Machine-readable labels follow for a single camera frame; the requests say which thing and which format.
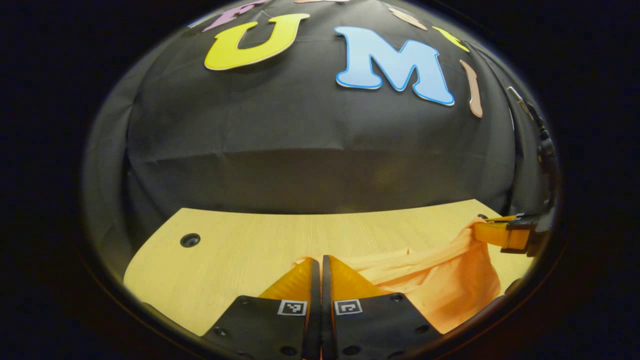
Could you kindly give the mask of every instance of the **wrinkled cloth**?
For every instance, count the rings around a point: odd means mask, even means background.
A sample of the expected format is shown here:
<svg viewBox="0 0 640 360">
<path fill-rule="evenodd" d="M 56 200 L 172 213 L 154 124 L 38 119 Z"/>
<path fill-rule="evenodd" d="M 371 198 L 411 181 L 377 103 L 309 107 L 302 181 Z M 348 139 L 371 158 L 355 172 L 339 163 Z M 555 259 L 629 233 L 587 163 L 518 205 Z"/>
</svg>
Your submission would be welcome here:
<svg viewBox="0 0 640 360">
<path fill-rule="evenodd" d="M 414 252 L 405 247 L 375 255 L 339 258 L 386 293 L 404 293 L 439 332 L 445 333 L 486 307 L 500 293 L 487 244 L 473 237 L 475 218 L 449 244 Z M 324 254 L 303 256 L 293 265 Z"/>
</svg>

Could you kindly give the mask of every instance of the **light blue letter m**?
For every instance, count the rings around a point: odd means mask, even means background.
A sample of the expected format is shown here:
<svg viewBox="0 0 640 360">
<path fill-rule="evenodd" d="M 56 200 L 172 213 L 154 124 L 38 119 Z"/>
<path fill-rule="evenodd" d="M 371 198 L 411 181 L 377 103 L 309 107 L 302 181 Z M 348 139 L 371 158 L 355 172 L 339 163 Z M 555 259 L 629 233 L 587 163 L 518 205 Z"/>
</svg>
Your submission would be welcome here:
<svg viewBox="0 0 640 360">
<path fill-rule="evenodd" d="M 373 72 L 373 59 L 397 91 L 406 88 L 415 68 L 418 72 L 418 82 L 413 85 L 416 95 L 440 104 L 453 105 L 453 95 L 447 89 L 436 49 L 407 40 L 402 49 L 396 51 L 385 39 L 369 29 L 339 26 L 334 30 L 347 40 L 347 70 L 335 77 L 338 84 L 363 89 L 382 86 L 382 79 Z"/>
</svg>

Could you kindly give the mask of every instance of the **light wood tabletop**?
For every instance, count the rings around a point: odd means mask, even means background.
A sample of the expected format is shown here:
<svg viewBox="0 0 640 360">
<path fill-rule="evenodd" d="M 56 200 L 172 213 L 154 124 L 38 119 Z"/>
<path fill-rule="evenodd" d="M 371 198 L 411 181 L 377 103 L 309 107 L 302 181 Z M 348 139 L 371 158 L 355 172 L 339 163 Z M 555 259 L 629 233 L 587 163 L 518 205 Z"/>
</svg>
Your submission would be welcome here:
<svg viewBox="0 0 640 360">
<path fill-rule="evenodd" d="M 196 335 L 205 334 L 240 295 L 258 296 L 301 256 L 364 256 L 452 241 L 477 214 L 499 214 L 476 200 L 424 208 L 331 215 L 267 215 L 183 208 L 134 256 L 124 284 Z M 200 235 L 185 248 L 180 239 Z M 489 245 L 502 290 L 532 258 Z"/>
</svg>

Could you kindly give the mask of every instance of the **yellow letter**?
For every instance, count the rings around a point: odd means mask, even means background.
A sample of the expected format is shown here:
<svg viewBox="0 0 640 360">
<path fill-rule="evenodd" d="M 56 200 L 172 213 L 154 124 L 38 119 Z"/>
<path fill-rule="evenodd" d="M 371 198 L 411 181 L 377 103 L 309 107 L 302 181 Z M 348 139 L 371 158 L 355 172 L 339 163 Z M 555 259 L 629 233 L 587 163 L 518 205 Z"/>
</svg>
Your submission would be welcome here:
<svg viewBox="0 0 640 360">
<path fill-rule="evenodd" d="M 275 23 L 271 37 L 264 44 L 251 49 L 238 49 L 237 46 L 244 32 L 256 26 L 257 22 L 249 22 L 222 31 L 216 35 L 216 42 L 209 49 L 204 65 L 211 70 L 227 70 L 257 63 L 280 54 L 293 44 L 298 32 L 298 24 L 307 17 L 309 14 L 294 13 L 270 18 L 269 22 Z"/>
<path fill-rule="evenodd" d="M 458 38 L 456 38 L 455 36 L 451 35 L 450 33 L 446 32 L 446 30 L 440 29 L 440 28 L 436 28 L 435 26 L 432 26 L 432 28 L 438 30 L 439 32 L 441 32 L 445 38 L 447 38 L 448 41 L 452 42 L 453 44 L 455 44 L 457 47 L 459 47 L 460 49 L 469 52 L 469 49 L 467 49 L 467 47 L 465 47 L 464 45 L 462 45 L 460 43 L 460 40 L 458 40 Z"/>
</svg>

